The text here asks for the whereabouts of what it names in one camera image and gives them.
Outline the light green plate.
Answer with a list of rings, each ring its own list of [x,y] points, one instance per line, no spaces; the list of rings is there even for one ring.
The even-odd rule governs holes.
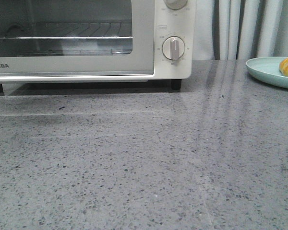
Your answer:
[[[288,76],[282,75],[279,64],[286,57],[257,57],[246,61],[248,73],[255,79],[272,86],[288,89]]]

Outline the glass oven door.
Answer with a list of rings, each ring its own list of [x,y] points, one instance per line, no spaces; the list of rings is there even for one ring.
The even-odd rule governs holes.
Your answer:
[[[0,0],[0,30],[11,23],[131,22],[128,55],[0,57],[7,76],[150,75],[154,71],[153,0]]]

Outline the black right oven foot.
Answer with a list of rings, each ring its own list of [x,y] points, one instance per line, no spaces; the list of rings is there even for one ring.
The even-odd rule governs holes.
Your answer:
[[[171,80],[171,89],[174,91],[180,91],[182,84],[182,79]]]

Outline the upper temperature knob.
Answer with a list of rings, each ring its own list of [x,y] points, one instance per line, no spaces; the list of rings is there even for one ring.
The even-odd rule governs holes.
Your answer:
[[[182,9],[187,2],[187,0],[164,0],[165,5],[172,10]]]

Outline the lower timer knob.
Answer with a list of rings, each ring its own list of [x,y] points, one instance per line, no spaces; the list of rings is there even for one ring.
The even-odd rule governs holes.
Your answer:
[[[162,45],[163,55],[169,60],[177,61],[182,57],[184,51],[185,43],[177,36],[167,38]]]

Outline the grey white curtain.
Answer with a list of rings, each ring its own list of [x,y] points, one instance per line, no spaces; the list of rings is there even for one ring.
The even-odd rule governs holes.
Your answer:
[[[198,0],[193,60],[288,57],[288,0]]]

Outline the white Toshiba toaster oven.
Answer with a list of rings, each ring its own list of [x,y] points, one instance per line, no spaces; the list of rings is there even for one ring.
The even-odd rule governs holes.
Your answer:
[[[0,78],[4,83],[70,83],[70,82],[105,82],[105,81],[148,81],[186,79],[192,70],[192,47],[196,1],[188,0],[180,10],[168,8],[163,0],[155,2],[154,22],[154,71],[150,75],[64,75],[64,76],[7,76]],[[185,51],[177,61],[167,59],[162,52],[164,41],[172,36],[181,38]]]

